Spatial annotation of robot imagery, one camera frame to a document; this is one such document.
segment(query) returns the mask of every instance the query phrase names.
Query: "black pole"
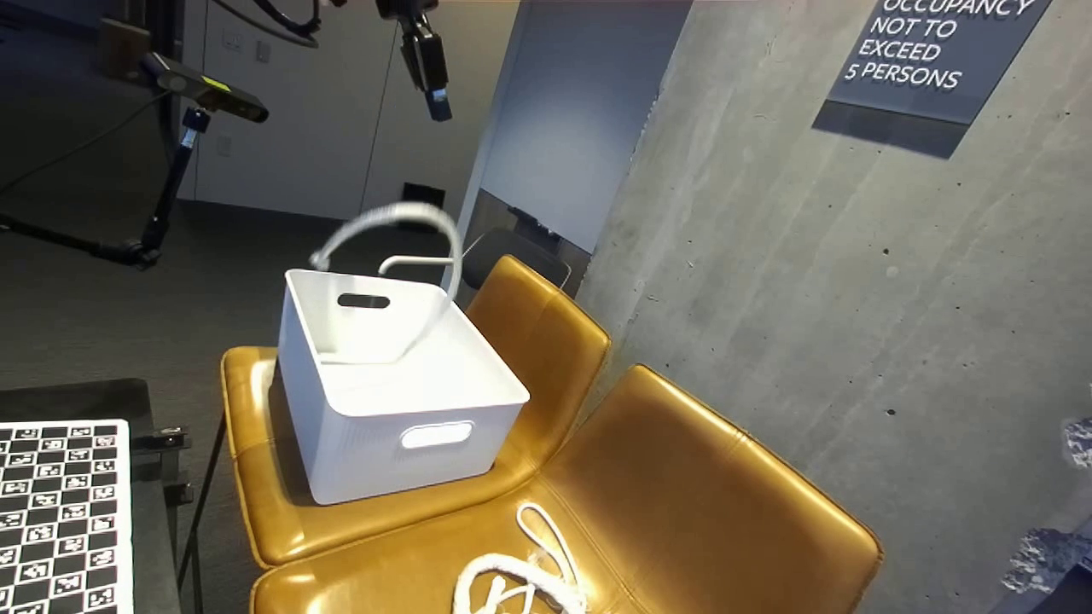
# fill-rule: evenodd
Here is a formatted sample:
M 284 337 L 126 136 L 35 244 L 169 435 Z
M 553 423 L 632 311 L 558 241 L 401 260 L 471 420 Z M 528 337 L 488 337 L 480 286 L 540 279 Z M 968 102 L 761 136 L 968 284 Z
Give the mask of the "black pole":
M 66 250 L 78 250 L 89 251 L 95 260 L 110 260 L 110 261 L 124 261 L 124 264 L 155 264 L 161 260 L 161 244 L 169 225 L 169 208 L 176 201 L 176 186 L 183 178 L 183 168 L 192 162 L 192 153 L 198 147 L 198 136 L 207 128 L 207 112 L 204 108 L 186 108 L 183 112 L 183 134 L 175 147 L 169 158 L 169 169 L 161 189 L 156 208 L 149 210 L 149 217 L 143 220 L 141 241 L 138 244 L 101 244 L 101 241 L 89 241 L 69 230 L 56 230 L 56 227 L 41 227 L 9 214 L 0 214 L 0 230 L 18 230 L 18 236 L 32 236 L 50 244 L 66 244 Z
M 183 108 L 183 120 L 182 120 L 183 134 L 175 147 L 175 158 L 169 158 L 169 169 L 167 169 L 167 179 L 165 179 L 165 189 L 161 189 L 161 201 L 156 208 L 149 210 L 145 225 L 143 225 L 143 236 L 141 236 L 141 244 L 138 251 L 145 260 L 145 261 L 156 261 L 161 260 L 161 244 L 167 237 L 167 227 L 169 227 L 169 208 L 176 201 L 176 186 L 182 186 L 182 178 L 183 178 L 183 168 L 192 162 L 192 153 L 198 147 L 198 136 L 207 128 L 207 112 L 204 108 Z
M 202 542 L 202 519 L 204 519 L 204 500 L 207 500 L 207 488 L 210 488 L 210 474 L 214 474 L 214 465 L 218 465 L 218 453 L 225 451 L 225 416 L 218 420 L 214 426 L 214 438 L 210 438 L 210 451 L 207 451 L 207 461 L 204 461 L 204 478 L 202 478 L 202 495 L 198 495 L 198 508 L 192 516 L 192 533 L 183 538 L 183 549 L 182 549 L 182 562 L 176 562 L 176 586 L 183 586 L 183 577 L 193 565 L 202 565 L 198 558 L 198 542 Z

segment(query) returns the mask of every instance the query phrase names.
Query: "occupancy sign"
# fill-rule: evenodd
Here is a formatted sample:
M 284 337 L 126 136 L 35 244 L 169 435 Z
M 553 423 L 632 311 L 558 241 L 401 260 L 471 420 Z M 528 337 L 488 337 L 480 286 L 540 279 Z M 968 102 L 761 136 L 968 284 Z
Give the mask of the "occupancy sign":
M 878 0 L 818 128 L 947 158 L 1050 0 Z

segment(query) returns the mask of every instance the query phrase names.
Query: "concrete wall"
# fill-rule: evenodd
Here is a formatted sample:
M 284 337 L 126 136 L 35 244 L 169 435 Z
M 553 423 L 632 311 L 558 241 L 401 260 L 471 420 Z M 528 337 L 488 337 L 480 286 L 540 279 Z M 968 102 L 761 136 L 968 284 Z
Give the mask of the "concrete wall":
M 883 538 L 862 609 L 986 609 L 1082 485 L 1092 3 L 1053 0 L 952 160 L 808 128 L 871 6 L 694 3 L 580 301 L 611 371 L 661 367 Z

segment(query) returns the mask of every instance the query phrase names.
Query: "white cable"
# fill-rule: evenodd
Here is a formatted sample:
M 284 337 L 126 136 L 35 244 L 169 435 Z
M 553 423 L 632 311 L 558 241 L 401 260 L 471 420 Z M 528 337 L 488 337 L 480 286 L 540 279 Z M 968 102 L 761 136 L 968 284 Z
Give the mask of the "white cable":
M 527 521 L 528 516 L 542 519 L 542 526 L 550 528 L 550 538 L 556 542 L 558 553 Z M 500 553 L 484 553 L 484 554 L 471 558 L 459 568 L 456 586 L 453 586 L 453 614 L 498 614 L 498 608 L 512 598 L 522 598 L 522 614 L 528 614 L 536 604 L 536 591 L 542 591 L 550 599 L 556 599 L 564 614 L 587 614 L 587 598 L 582 598 L 582 586 L 578 577 L 569 542 L 564 538 L 564 533 L 556 528 L 550 511 L 536 500 L 522 500 L 516 508 L 516 521 L 517 521 L 522 534 L 528 534 L 540 549 L 528 558 L 516 558 L 516 554 L 500 554 Z M 540 558 L 550 558 L 564 577 L 546 574 L 540 565 Z M 522 582 L 506 591 L 506 581 L 496 577 L 488 582 L 488 599 L 480 608 L 471 608 L 471 586 L 480 574 L 517 577 Z
M 362 236 L 379 225 L 395 225 L 395 220 L 423 220 L 434 225 L 446 237 L 446 260 L 451 260 L 451 279 L 446 292 L 456 296 L 456 284 L 465 279 L 465 237 L 456 236 L 451 214 L 426 201 L 395 201 L 386 208 L 371 208 L 359 217 L 348 217 L 317 251 L 309 251 L 314 268 L 331 268 L 331 251 L 348 241 L 350 236 Z
M 395 264 L 451 264 L 451 254 L 386 254 L 379 261 L 379 277 L 386 277 Z

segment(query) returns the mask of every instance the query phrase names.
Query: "checkered board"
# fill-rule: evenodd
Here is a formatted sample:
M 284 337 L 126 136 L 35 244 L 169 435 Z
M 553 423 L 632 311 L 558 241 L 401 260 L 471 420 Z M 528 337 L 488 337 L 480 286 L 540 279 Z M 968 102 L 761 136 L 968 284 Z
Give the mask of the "checkered board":
M 128 426 L 0 423 L 0 614 L 132 614 Z

